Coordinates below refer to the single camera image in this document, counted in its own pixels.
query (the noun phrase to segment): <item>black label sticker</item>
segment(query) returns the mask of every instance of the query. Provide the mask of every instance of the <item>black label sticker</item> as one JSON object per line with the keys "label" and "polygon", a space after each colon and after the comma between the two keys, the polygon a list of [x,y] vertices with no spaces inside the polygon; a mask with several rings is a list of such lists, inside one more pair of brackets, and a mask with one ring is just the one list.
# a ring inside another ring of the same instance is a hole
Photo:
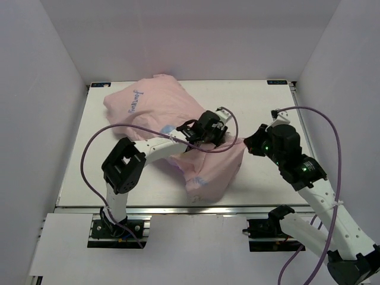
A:
{"label": "black label sticker", "polygon": [[91,87],[111,87],[111,82],[91,83]]}
{"label": "black label sticker", "polygon": [[268,85],[287,85],[286,80],[267,80]]}

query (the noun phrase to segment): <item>white wall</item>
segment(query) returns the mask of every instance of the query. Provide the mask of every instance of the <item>white wall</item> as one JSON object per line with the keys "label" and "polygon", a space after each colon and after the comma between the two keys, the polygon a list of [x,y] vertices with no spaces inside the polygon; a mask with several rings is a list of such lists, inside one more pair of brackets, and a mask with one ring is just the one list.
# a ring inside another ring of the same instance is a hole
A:
{"label": "white wall", "polygon": [[91,81],[297,80],[339,0],[41,0]]}
{"label": "white wall", "polygon": [[[342,0],[298,83],[303,105],[336,124],[343,149],[342,197],[360,226],[380,243],[380,2]],[[336,185],[332,130],[308,114],[316,153]],[[379,274],[373,279],[380,284]]]}
{"label": "white wall", "polygon": [[38,0],[0,1],[0,280],[24,284],[84,83]]}

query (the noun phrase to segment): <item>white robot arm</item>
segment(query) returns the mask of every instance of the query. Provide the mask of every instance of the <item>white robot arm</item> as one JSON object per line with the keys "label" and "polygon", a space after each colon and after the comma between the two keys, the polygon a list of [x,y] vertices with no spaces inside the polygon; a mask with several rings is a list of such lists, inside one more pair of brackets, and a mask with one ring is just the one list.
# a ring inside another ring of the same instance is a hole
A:
{"label": "white robot arm", "polygon": [[[267,156],[293,189],[313,208],[329,229],[333,209],[338,207],[332,240],[324,260],[331,276],[339,285],[357,285],[380,269],[380,247],[353,220],[342,201],[335,202],[327,175],[318,162],[302,154],[300,136],[289,125],[285,113],[272,111],[271,125],[261,125],[254,135],[244,140],[251,154]],[[317,256],[322,256],[327,236],[300,218],[289,206],[269,213],[268,226],[277,233],[294,237]]]}
{"label": "white robot arm", "polygon": [[128,138],[121,139],[102,164],[107,187],[106,201],[109,208],[107,210],[102,208],[100,214],[111,235],[120,235],[120,228],[114,221],[126,224],[125,207],[128,192],[136,186],[146,165],[192,149],[178,140],[195,146],[202,143],[219,146],[223,143],[227,131],[226,124],[231,117],[228,111],[218,108],[215,112],[209,110],[204,112],[198,120],[185,122],[168,133],[169,138],[155,137],[134,142]]}

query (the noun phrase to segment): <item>black bracket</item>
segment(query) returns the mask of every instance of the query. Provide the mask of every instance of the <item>black bracket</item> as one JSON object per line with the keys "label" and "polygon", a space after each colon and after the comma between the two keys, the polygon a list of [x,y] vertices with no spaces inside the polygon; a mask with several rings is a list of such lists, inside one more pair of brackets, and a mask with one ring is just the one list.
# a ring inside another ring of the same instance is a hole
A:
{"label": "black bracket", "polygon": [[287,235],[281,231],[280,220],[290,213],[295,213],[294,209],[288,205],[281,205],[270,211],[266,220],[248,220],[249,227],[243,232],[248,233],[251,238],[285,238]]}
{"label": "black bracket", "polygon": [[220,117],[212,111],[207,110],[198,120],[190,120],[177,127],[176,130],[182,132],[189,143],[199,146],[200,144],[212,143],[215,147],[224,143],[224,135],[227,126],[220,126]]}
{"label": "black bracket", "polygon": [[[143,237],[143,220],[128,220],[124,225],[129,228],[137,238],[141,239]],[[109,228],[104,224],[102,220],[95,220],[91,231],[91,237],[98,240],[122,238],[127,235],[129,235],[129,233],[124,229],[119,230],[117,233],[110,232]]]}
{"label": "black bracket", "polygon": [[269,127],[262,124],[256,133],[244,139],[249,153],[254,156],[267,156],[274,162],[283,179],[291,184],[295,191],[304,187],[312,188],[313,183],[327,175],[319,163],[302,154],[300,136],[291,125]]}
{"label": "black bracket", "polygon": [[122,138],[102,164],[105,181],[115,194],[124,194],[136,187],[145,166],[145,153],[129,138]]}
{"label": "black bracket", "polygon": [[111,87],[111,82],[93,82],[91,87]]}
{"label": "black bracket", "polygon": [[363,256],[356,255],[356,260],[343,260],[338,251],[329,251],[328,272],[339,285],[358,285],[380,270],[380,247]]}

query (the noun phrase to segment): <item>purple cable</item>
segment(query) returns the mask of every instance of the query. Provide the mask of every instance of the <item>purple cable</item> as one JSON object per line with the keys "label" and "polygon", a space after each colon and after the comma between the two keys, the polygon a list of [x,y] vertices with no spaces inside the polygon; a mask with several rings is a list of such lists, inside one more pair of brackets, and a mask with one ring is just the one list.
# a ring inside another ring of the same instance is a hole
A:
{"label": "purple cable", "polygon": [[[310,224],[314,224],[315,219],[317,218],[317,215],[314,215],[313,219],[311,220]],[[322,222],[320,222],[318,226],[318,230],[320,230],[322,227]],[[283,278],[285,269],[289,266],[289,264],[296,258],[296,256],[303,250],[304,246],[301,245],[297,251],[289,258],[289,260],[285,263],[284,267],[281,269],[280,274],[278,275],[277,285],[281,285],[281,279]]]}
{"label": "purple cable", "polygon": [[83,153],[82,153],[82,157],[81,157],[81,163],[80,163],[80,169],[81,169],[81,176],[82,176],[82,179],[84,181],[84,183],[91,189],[91,191],[93,191],[104,203],[104,205],[106,206],[106,209],[108,211],[108,215],[110,217],[110,219],[119,227],[121,227],[122,229],[126,230],[128,233],[131,234],[131,236],[136,240],[136,242],[138,243],[138,245],[140,246],[140,248],[144,248],[143,245],[141,244],[141,242],[138,240],[138,238],[135,236],[135,234],[129,229],[127,228],[126,226],[123,226],[122,224],[118,223],[115,218],[112,216],[110,210],[109,210],[109,205],[107,203],[107,200],[101,195],[101,193],[99,193],[91,184],[90,182],[87,180],[87,177],[86,177],[86,174],[84,173],[84,159],[86,157],[86,154],[87,154],[87,151],[88,151],[88,148],[90,147],[91,143],[95,140],[95,138],[100,135],[102,132],[104,132],[105,130],[107,129],[111,129],[111,128],[115,128],[117,126],[127,126],[127,127],[130,127],[130,128],[135,128],[135,129],[140,129],[142,131],[145,131],[145,132],[150,132],[152,134],[155,134],[155,135],[159,135],[160,137],[163,137],[163,138],[168,138],[168,139],[171,139],[171,140],[174,140],[176,141],[177,143],[182,143],[182,144],[186,144],[187,146],[189,147],[192,147],[196,150],[199,150],[199,151],[202,151],[204,153],[224,153],[225,151],[231,149],[236,141],[238,140],[238,136],[239,136],[239,126],[238,126],[238,120],[236,119],[236,116],[227,108],[225,107],[221,107],[220,109],[223,109],[227,112],[229,112],[231,114],[231,117],[233,118],[234,122],[235,122],[235,127],[236,127],[236,133],[235,133],[235,138],[233,140],[233,142],[226,148],[222,148],[221,150],[204,150],[200,147],[197,147],[195,145],[192,145],[190,143],[188,143],[187,141],[183,141],[183,140],[180,140],[178,138],[174,138],[174,137],[171,137],[167,134],[162,134],[160,132],[156,132],[156,131],[152,131],[151,129],[147,129],[147,128],[143,128],[141,126],[136,126],[136,125],[130,125],[128,123],[116,123],[114,125],[109,125],[109,126],[105,126],[104,128],[98,130],[88,141],[88,143],[86,144],[86,146],[84,147],[84,150],[83,150]]}
{"label": "purple cable", "polygon": [[[311,108],[311,107],[293,106],[293,107],[287,107],[287,108],[284,108],[284,109],[280,109],[280,110],[277,110],[277,111],[280,113],[280,112],[285,112],[285,111],[293,110],[293,109],[310,110],[310,111],[313,111],[313,112],[321,115],[323,118],[325,118],[328,121],[328,123],[332,127],[332,130],[334,131],[335,138],[337,140],[337,146],[338,146],[338,179],[337,179],[337,191],[336,191],[336,194],[335,194],[335,202],[339,202],[340,187],[341,187],[341,172],[342,172],[342,157],[341,157],[342,153],[341,153],[340,139],[339,139],[337,128],[334,126],[333,122],[331,121],[331,119],[328,116],[326,116],[322,112],[320,112],[320,111],[318,111],[318,110],[316,110],[314,108]],[[325,260],[326,254],[328,252],[328,248],[330,247],[330,244],[331,244],[331,239],[333,238],[333,231],[334,231],[334,228],[335,228],[335,222],[337,220],[337,215],[338,215],[338,207],[335,206],[334,209],[333,209],[333,211],[332,211],[331,225],[330,225],[330,228],[328,229],[328,236],[327,236],[325,248],[322,251],[321,257],[320,257],[318,263],[316,264],[313,272],[310,274],[309,278],[305,281],[305,283],[303,285],[309,285],[310,284],[310,282],[314,279],[314,277],[318,273],[319,269],[321,268],[321,266],[322,266],[322,264],[323,264],[323,262]],[[288,266],[289,263],[290,262],[288,261],[285,264],[284,267]]]}

